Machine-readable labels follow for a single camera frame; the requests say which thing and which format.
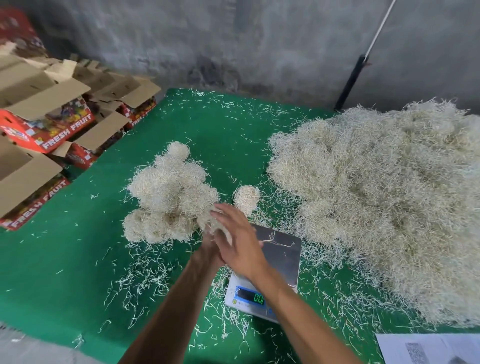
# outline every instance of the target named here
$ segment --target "white paper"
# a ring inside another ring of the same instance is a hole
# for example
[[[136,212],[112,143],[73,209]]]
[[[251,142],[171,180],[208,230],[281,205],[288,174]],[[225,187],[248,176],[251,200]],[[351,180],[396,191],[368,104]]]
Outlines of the white paper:
[[[376,334],[385,364],[480,364],[480,334]]]

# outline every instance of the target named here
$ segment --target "person's right arm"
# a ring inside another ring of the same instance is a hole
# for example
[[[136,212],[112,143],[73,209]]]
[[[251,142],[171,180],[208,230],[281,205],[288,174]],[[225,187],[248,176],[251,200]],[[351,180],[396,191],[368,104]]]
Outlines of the person's right arm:
[[[230,245],[221,230],[215,232],[222,259],[265,297],[302,363],[360,364],[330,327],[269,266],[245,215],[231,205],[215,204],[215,207],[223,213],[212,211],[212,216],[227,228],[233,241]]]

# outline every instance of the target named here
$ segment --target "gray floor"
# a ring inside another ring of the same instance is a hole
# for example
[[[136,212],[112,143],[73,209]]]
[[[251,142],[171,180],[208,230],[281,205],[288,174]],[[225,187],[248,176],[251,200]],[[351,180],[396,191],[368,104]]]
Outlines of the gray floor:
[[[0,323],[1,364],[101,364],[77,350],[26,336]]]

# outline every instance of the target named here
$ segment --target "forearm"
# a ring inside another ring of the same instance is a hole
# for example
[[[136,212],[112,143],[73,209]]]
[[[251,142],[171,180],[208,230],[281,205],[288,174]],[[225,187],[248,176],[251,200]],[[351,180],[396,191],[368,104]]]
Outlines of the forearm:
[[[359,359],[270,266],[253,281],[264,295],[303,364],[358,364]]]
[[[215,274],[210,257],[195,252],[119,364],[181,363]]]

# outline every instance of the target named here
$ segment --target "black tube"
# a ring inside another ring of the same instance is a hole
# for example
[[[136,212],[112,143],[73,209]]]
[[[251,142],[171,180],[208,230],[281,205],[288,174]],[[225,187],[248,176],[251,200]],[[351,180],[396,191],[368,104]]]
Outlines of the black tube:
[[[357,81],[357,78],[360,75],[361,70],[363,69],[363,66],[367,62],[368,57],[365,57],[364,54],[360,55],[357,64],[353,68],[352,73],[350,74],[350,78],[348,79],[347,83],[345,84],[345,87],[343,88],[342,93],[340,94],[340,97],[338,98],[334,110],[335,111],[340,111],[343,108],[343,104],[345,104],[345,100],[350,94],[350,91],[353,88],[353,85]]]

